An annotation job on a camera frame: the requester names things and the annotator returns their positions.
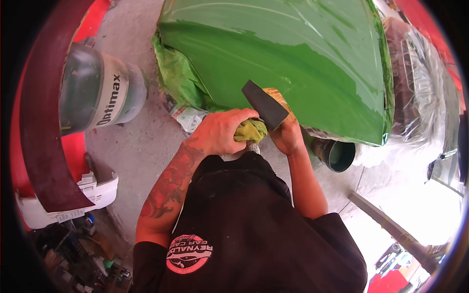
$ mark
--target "tattooed arm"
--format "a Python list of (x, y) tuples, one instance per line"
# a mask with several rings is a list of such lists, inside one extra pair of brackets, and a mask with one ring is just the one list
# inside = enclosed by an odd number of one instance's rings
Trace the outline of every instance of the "tattooed arm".
[(212, 113), (195, 132), (182, 142), (144, 202), (136, 228), (136, 243), (149, 241), (168, 247), (171, 231), (186, 198), (192, 174), (208, 155), (232, 154), (243, 150), (246, 142), (235, 142), (236, 127), (258, 117), (251, 109)]

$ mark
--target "maroon panel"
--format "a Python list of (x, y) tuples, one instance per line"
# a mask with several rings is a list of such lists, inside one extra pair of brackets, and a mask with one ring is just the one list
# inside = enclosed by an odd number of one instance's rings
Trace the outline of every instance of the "maroon panel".
[(94, 204), (81, 192), (62, 148), (59, 97), (72, 38), (93, 0), (60, 1), (29, 55), (20, 104), (24, 163), (34, 192), (47, 212)]

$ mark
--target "sandpaper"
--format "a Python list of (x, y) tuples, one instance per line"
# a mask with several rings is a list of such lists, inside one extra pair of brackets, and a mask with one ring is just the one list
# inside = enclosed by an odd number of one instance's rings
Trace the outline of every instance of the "sandpaper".
[(254, 110), (259, 113), (259, 117), (270, 131), (275, 130), (289, 115), (289, 112), (282, 105), (252, 80), (248, 80), (241, 92)]

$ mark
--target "paint can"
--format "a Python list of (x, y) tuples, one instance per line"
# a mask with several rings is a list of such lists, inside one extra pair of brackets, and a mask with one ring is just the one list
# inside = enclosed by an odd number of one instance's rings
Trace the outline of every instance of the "paint can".
[(355, 144), (315, 137), (311, 149), (316, 157), (334, 172), (347, 170), (355, 158)]
[(60, 96), (62, 136), (129, 122), (142, 109), (147, 88), (137, 65), (73, 43)]

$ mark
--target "yellow rag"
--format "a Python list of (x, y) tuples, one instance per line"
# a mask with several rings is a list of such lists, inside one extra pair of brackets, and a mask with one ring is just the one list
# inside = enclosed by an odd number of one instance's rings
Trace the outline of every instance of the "yellow rag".
[(267, 135), (265, 124), (258, 120), (247, 119), (238, 126), (234, 133), (234, 141), (249, 140), (259, 143)]

